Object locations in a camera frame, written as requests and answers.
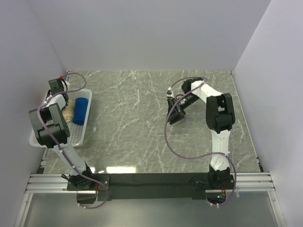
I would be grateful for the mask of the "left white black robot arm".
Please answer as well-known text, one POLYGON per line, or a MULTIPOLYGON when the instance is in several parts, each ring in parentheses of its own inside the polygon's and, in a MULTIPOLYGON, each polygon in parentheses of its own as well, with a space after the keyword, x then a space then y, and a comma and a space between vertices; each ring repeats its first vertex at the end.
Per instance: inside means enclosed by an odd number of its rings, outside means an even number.
POLYGON ((28 112, 33 134, 39 145, 51 149, 67 166, 69 176, 65 179, 73 189, 90 190, 96 184, 95 177, 71 144, 71 133, 62 113, 69 105, 71 91, 64 79, 48 83, 50 89, 43 104, 28 112))

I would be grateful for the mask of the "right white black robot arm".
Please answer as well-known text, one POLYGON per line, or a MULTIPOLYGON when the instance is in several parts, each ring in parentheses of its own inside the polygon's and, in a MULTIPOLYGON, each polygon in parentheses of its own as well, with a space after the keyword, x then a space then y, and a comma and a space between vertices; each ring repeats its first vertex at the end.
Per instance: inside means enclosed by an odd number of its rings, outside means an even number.
POLYGON ((174 97, 171 85, 166 93, 168 114, 164 126, 164 137, 170 150, 173 150, 167 138, 167 124, 173 125, 186 116, 185 109, 198 100, 206 104, 205 120, 212 135, 212 153, 208 172, 208 184, 214 188, 222 188, 231 177, 229 161, 229 137, 235 124, 235 113, 232 96, 222 93, 207 84, 207 78, 186 77, 181 86, 184 94, 174 97))

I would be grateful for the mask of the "rolled beige towel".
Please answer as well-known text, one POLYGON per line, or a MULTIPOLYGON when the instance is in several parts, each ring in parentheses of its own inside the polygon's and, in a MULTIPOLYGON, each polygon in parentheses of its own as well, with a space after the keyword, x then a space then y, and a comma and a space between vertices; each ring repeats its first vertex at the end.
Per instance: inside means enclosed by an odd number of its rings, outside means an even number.
POLYGON ((74 116, 75 101, 69 99, 68 104, 62 109, 62 114, 66 122, 71 122, 74 116))

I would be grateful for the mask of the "rolled blue towel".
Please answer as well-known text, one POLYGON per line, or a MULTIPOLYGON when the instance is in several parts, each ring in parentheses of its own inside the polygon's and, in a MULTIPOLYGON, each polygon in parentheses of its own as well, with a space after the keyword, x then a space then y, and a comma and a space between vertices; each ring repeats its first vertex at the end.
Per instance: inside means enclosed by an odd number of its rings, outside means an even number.
POLYGON ((76 125, 84 125, 87 107, 89 100, 84 97, 78 97, 75 99, 74 115, 72 122, 76 125))

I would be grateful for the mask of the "white plastic basket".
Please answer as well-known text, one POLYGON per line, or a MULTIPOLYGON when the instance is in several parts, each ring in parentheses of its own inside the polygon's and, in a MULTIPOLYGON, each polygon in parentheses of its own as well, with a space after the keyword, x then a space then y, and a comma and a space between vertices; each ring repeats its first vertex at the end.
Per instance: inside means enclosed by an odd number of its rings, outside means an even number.
MULTIPOLYGON (((92 100, 92 91, 84 88, 80 91, 71 92, 68 96, 69 96, 69 99, 72 99, 74 101, 78 97, 84 97, 89 100, 84 125, 82 125, 82 126, 76 125, 72 121, 67 123, 67 126, 70 131, 70 137, 69 137, 70 143, 72 144, 73 147, 80 147, 83 144, 86 126, 87 126, 87 122, 88 122, 88 116, 89 116, 90 105, 91 105, 91 100, 92 100)), ((57 95, 56 97, 52 97, 52 99, 50 100, 50 102, 48 104, 50 105, 53 103, 57 103, 60 107, 60 95, 57 95)), ((31 135, 29 138, 30 145, 33 147, 46 148, 47 147, 46 145, 41 145, 37 141, 35 133, 34 133, 33 124, 32 124, 32 128, 33 129, 32 129, 32 132, 31 132, 31 135)))

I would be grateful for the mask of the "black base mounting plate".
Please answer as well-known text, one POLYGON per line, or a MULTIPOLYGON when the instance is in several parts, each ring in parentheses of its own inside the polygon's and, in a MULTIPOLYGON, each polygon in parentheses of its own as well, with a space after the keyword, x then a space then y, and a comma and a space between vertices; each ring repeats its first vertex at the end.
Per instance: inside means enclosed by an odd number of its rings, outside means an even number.
POLYGON ((207 190, 220 192, 234 187, 234 176, 211 179, 208 173, 155 173, 155 174, 93 174, 103 183, 98 188, 98 201, 123 199, 191 198, 205 200, 207 190))

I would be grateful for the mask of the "aluminium rail frame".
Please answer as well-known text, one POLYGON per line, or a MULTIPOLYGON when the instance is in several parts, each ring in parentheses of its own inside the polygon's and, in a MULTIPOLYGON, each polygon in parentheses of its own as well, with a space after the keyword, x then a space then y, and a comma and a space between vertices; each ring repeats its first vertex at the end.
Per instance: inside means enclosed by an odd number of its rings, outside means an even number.
POLYGON ((98 201, 95 191, 71 192, 65 164, 46 150, 46 167, 30 176, 21 210, 25 227, 277 227, 275 187, 261 169, 232 72, 198 70, 85 71, 92 100, 83 144, 76 147, 94 174, 208 173, 212 135, 199 100, 183 120, 167 125, 167 88, 181 94, 180 79, 206 77, 233 98, 236 121, 229 151, 237 171, 231 190, 191 198, 98 201))

